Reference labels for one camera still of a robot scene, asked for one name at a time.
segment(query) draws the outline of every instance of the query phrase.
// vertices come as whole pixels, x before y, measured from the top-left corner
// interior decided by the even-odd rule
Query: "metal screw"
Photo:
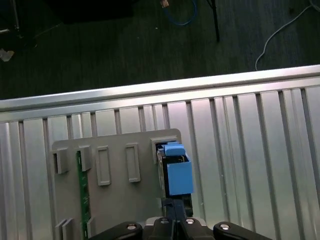
[[[229,230],[230,229],[230,227],[227,224],[221,224],[220,228],[223,229],[223,230]]]
[[[193,224],[195,222],[193,219],[187,219],[185,221],[187,224]]]
[[[127,228],[128,230],[134,230],[134,229],[136,229],[137,227],[136,227],[136,225],[134,225],[134,224],[130,224],[130,225],[128,225],[126,228]]]
[[[165,218],[162,218],[160,223],[162,223],[162,224],[168,224],[169,221],[168,221],[167,219],[165,219]]]

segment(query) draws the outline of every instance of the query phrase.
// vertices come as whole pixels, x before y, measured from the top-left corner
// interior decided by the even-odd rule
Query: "green circuit board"
[[[76,152],[76,162],[79,178],[80,188],[80,203],[81,203],[81,228],[82,228],[82,239],[88,239],[88,227],[87,223],[91,218],[90,213],[90,195],[88,186],[88,174],[86,171],[82,171],[82,159],[81,151]]]

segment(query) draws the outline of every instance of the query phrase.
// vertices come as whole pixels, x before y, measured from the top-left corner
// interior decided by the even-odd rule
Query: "black furniture leg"
[[[211,3],[212,3],[213,18],[214,18],[214,28],[215,28],[216,41],[220,42],[220,32],[219,32],[219,25],[218,25],[216,0],[211,0]]]

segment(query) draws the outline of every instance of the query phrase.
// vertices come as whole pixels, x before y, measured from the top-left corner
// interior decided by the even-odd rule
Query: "gray plastic tray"
[[[52,145],[56,236],[81,239],[81,200],[76,152],[87,171],[92,237],[121,222],[161,215],[155,144],[178,141],[177,129],[80,138]]]

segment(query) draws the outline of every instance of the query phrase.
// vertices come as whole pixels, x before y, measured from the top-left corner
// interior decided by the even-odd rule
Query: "cable on floor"
[[[312,0],[309,0],[309,2],[310,2],[310,5],[307,6],[305,9],[303,9],[302,12],[300,12],[298,16],[296,16],[294,19],[292,19],[291,21],[289,21],[288,23],[286,23],[285,25],[283,25],[282,27],[280,27],[277,31],[275,31],[275,32],[267,39],[267,41],[266,41],[265,44],[264,44],[263,52],[261,53],[260,56],[258,56],[258,58],[257,58],[256,61],[255,61],[254,67],[255,67],[255,70],[256,70],[256,71],[258,71],[258,62],[259,62],[259,60],[260,60],[260,59],[263,57],[263,55],[265,55],[265,53],[266,53],[266,48],[267,48],[268,43],[270,42],[270,40],[271,40],[277,33],[279,33],[282,29],[284,29],[285,27],[287,27],[287,26],[289,26],[290,24],[292,24],[292,23],[293,23],[295,20],[297,20],[302,14],[304,14],[305,11],[307,11],[307,10],[310,9],[310,8],[314,8],[316,11],[318,11],[318,12],[320,13],[320,7],[317,6],[317,5],[315,5]]]
[[[173,17],[170,15],[169,11],[167,10],[167,7],[163,6],[162,1],[161,1],[161,5],[162,5],[162,9],[164,11],[164,14],[166,15],[166,17],[169,19],[169,21],[171,23],[173,23],[174,25],[177,25],[177,26],[186,26],[186,25],[188,25],[189,23],[191,23],[195,19],[195,17],[197,16],[197,12],[198,12],[196,1],[195,0],[191,0],[191,1],[192,1],[192,4],[193,4],[193,15],[186,22],[177,22],[176,20],[174,20]]]
[[[40,35],[45,34],[45,33],[49,32],[49,31],[51,31],[52,29],[55,29],[55,28],[59,27],[61,24],[62,24],[62,23],[60,22],[60,23],[58,23],[57,25],[54,25],[54,26],[52,26],[52,27],[50,27],[50,28],[47,28],[47,29],[45,29],[44,31],[37,33],[33,38],[36,39],[36,38],[39,37]]]

